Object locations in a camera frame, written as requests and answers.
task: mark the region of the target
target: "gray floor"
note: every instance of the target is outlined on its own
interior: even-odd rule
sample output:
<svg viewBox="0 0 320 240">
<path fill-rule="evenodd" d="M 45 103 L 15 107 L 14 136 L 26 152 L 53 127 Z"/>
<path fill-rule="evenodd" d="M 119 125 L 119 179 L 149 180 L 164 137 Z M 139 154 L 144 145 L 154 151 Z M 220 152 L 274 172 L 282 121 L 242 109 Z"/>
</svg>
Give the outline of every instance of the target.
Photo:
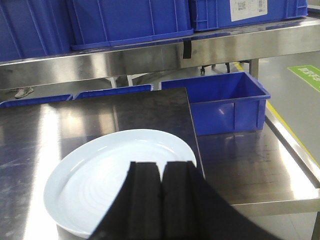
<svg viewBox="0 0 320 240">
<path fill-rule="evenodd" d="M 320 68 L 320 52 L 261 59 L 259 81 L 271 93 L 270 103 L 320 164 L 320 92 L 287 69 L 302 65 Z"/>
<path fill-rule="evenodd" d="M 265 58 L 260 60 L 259 80 L 271 94 L 271 104 L 287 122 L 293 132 L 303 142 L 313 157 L 320 163 L 320 93 L 310 87 L 299 77 L 291 73 L 287 67 L 314 65 L 320 68 L 320 52 L 296 54 Z M 248 70 L 248 64 L 242 65 Z M 231 64 L 231 72 L 238 71 Z M 226 73 L 224 64 L 214 68 L 205 68 L 206 75 Z M 188 68 L 167 72 L 150 73 L 133 79 L 134 84 L 154 84 L 158 89 L 160 81 L 197 77 L 200 68 Z M 118 87 L 127 86 L 125 77 L 117 80 Z M 60 94 L 77 95 L 80 92 L 109 89 L 111 83 L 106 79 L 67 82 L 54 85 L 35 86 L 34 92 L 26 98 L 53 96 Z M 2 101 L 13 100 L 15 92 L 0 91 Z M 250 218 L 257 225 L 284 240 L 310 240 L 312 238 L 317 213 L 300 213 L 288 215 L 260 216 Z"/>
</svg>

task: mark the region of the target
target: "plate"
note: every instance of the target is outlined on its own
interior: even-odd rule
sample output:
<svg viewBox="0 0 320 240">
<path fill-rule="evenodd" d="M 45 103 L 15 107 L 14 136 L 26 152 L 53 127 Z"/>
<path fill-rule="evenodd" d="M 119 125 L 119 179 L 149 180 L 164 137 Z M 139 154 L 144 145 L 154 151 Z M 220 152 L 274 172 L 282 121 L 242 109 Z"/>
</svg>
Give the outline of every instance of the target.
<svg viewBox="0 0 320 240">
<path fill-rule="evenodd" d="M 57 225 L 88 238 L 117 196 L 130 162 L 155 162 L 160 177 L 167 162 L 192 161 L 180 138 L 152 129 L 111 133 L 80 146 L 54 169 L 44 189 L 44 205 Z"/>
</svg>

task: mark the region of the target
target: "sticker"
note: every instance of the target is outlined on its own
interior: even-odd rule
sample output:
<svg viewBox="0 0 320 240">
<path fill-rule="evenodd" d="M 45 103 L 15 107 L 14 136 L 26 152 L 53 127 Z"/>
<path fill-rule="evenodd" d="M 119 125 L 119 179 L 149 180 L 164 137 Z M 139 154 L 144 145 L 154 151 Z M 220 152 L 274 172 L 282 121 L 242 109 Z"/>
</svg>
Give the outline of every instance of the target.
<svg viewBox="0 0 320 240">
<path fill-rule="evenodd" d="M 320 92 L 320 69 L 312 65 L 291 66 L 288 69 Z"/>
<path fill-rule="evenodd" d="M 268 0 L 230 0 L 231 22 L 268 14 Z"/>
</svg>

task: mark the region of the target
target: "barcode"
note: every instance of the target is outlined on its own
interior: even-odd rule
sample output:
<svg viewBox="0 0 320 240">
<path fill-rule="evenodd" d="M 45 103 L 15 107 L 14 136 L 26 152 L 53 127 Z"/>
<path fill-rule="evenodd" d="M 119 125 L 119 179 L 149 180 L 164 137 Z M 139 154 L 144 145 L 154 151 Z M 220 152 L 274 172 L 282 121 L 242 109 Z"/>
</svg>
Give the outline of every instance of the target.
<svg viewBox="0 0 320 240">
<path fill-rule="evenodd" d="M 259 0 L 259 13 L 264 11 L 264 1 Z"/>
</svg>

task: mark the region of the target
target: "shoe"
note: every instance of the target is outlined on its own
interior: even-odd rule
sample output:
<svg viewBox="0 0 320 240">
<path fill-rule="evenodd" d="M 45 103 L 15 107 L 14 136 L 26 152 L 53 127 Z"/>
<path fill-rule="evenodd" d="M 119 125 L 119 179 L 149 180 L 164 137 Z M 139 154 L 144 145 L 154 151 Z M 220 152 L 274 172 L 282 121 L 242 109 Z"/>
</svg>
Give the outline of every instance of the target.
<svg viewBox="0 0 320 240">
<path fill-rule="evenodd" d="M 32 87 L 24 87 L 24 88 L 19 88 L 18 92 L 14 97 L 16 99 L 21 99 L 24 98 L 25 96 L 28 96 L 30 93 L 32 93 L 34 89 Z"/>
</svg>

